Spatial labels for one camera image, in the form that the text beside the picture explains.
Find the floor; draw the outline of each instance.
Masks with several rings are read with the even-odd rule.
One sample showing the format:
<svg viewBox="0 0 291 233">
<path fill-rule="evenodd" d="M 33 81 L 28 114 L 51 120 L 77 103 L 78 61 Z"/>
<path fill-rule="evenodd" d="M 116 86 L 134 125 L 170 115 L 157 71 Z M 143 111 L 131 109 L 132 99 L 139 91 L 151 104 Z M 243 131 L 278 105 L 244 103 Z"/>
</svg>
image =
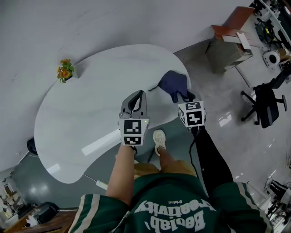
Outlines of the floor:
<svg viewBox="0 0 291 233">
<path fill-rule="evenodd" d="M 253 30 L 252 19 L 245 25 L 245 30 Z M 262 129 L 254 125 L 254 117 L 241 122 L 241 117 L 251 109 L 251 104 L 240 96 L 245 90 L 251 92 L 249 86 L 269 82 L 276 77 L 276 71 L 269 71 L 261 59 L 261 48 L 252 47 L 254 57 L 243 66 L 233 68 L 224 74 L 213 74 L 204 55 L 208 42 L 196 44 L 176 55 L 185 64 L 192 82 L 193 91 L 204 101 L 207 111 L 206 129 L 212 137 L 221 155 L 228 164 L 235 181 L 248 182 L 262 190 L 268 177 L 287 183 L 291 181 L 291 170 L 286 160 L 291 155 L 291 110 L 285 112 L 279 105 L 280 116 L 273 126 Z M 285 95 L 291 103 L 291 84 L 284 83 L 275 90 L 280 98 Z M 189 161 L 189 145 L 191 134 L 186 132 L 179 119 L 160 126 L 167 136 L 167 149 L 176 159 Z M 139 151 L 136 159 L 146 162 L 152 154 L 152 132 L 148 131 L 145 146 Z M 112 148 L 95 161 L 85 172 L 93 179 L 108 182 L 118 146 Z M 199 170 L 196 149 L 192 156 Z M 158 163 L 158 157 L 151 159 Z M 13 179 L 23 197 L 30 202 L 55 202 L 60 207 L 75 207 L 80 196 L 85 193 L 105 191 L 95 182 L 82 177 L 73 184 L 63 184 L 51 177 L 35 157 L 26 157 L 13 172 Z"/>
</svg>

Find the khaki shorts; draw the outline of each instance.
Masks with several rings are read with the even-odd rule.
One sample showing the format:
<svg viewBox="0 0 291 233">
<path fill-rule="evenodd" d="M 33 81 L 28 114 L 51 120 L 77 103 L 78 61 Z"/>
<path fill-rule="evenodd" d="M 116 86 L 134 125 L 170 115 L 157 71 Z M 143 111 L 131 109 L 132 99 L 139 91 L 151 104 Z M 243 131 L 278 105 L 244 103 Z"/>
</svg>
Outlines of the khaki shorts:
<svg viewBox="0 0 291 233">
<path fill-rule="evenodd" d="M 151 163 L 136 163 L 135 164 L 135 179 L 138 177 L 154 174 L 154 173 L 180 173 L 188 174 L 197 177 L 195 169 L 189 166 L 183 160 L 177 160 L 159 170 Z"/>
</svg>

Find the green shirt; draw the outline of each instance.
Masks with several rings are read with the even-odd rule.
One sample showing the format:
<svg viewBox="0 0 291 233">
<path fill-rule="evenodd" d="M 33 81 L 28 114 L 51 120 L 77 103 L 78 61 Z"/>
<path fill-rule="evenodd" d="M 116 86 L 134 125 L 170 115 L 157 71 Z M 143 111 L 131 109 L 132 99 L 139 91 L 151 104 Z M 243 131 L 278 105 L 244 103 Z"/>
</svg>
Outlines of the green shirt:
<svg viewBox="0 0 291 233">
<path fill-rule="evenodd" d="M 194 176 L 158 173 L 135 180 L 130 207 L 106 196 L 82 196 L 69 232 L 269 233 L 273 230 L 244 183 L 223 184 L 208 197 Z"/>
</svg>

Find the black office chair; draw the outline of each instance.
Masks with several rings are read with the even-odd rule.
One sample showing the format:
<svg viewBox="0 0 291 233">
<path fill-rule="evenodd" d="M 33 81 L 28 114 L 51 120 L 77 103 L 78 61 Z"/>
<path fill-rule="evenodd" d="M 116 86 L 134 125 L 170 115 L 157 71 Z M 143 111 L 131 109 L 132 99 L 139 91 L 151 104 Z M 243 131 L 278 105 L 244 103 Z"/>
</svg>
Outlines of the black office chair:
<svg viewBox="0 0 291 233">
<path fill-rule="evenodd" d="M 254 87 L 256 101 L 242 91 L 241 94 L 245 95 L 253 103 L 253 109 L 246 117 L 243 117 L 241 121 L 244 122 L 256 111 L 257 121 L 255 124 L 259 125 L 261 120 L 262 127 L 267 128 L 279 117 L 277 103 L 284 104 L 285 111 L 287 111 L 285 96 L 282 95 L 282 99 L 276 99 L 273 89 L 279 88 L 290 74 L 291 70 L 283 70 L 276 78 L 273 78 L 271 82 Z"/>
</svg>

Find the oval white table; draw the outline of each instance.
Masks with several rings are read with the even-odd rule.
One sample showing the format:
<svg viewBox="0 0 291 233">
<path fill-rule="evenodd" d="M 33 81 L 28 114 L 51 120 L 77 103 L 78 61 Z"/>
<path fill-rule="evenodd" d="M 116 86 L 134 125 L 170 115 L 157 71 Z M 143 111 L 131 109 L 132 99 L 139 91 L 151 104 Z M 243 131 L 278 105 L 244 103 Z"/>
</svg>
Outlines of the oval white table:
<svg viewBox="0 0 291 233">
<path fill-rule="evenodd" d="M 182 62 L 154 45 L 130 45 L 92 55 L 75 65 L 79 79 L 58 81 L 45 96 L 35 121 L 35 145 L 46 170 L 73 183 L 103 153 L 121 142 L 121 104 L 137 90 L 146 92 L 149 128 L 178 117 L 177 105 L 159 87 L 169 70 L 187 76 Z"/>
</svg>

